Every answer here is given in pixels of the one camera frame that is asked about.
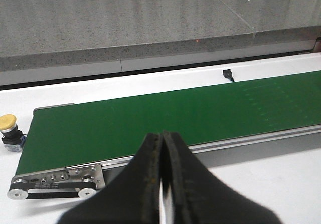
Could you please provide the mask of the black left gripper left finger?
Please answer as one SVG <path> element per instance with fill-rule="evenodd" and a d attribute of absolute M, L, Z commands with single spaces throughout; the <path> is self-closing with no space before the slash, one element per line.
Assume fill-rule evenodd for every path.
<path fill-rule="evenodd" d="M 58 222 L 159 223 L 162 141 L 160 134 L 147 134 L 133 159 L 104 189 Z"/>

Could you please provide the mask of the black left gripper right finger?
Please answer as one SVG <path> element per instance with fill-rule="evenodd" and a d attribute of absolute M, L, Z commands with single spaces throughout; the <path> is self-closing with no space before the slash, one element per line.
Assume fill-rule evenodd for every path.
<path fill-rule="evenodd" d="M 271 210 L 214 176 L 177 132 L 162 133 L 162 181 L 173 223 L 280 223 Z"/>

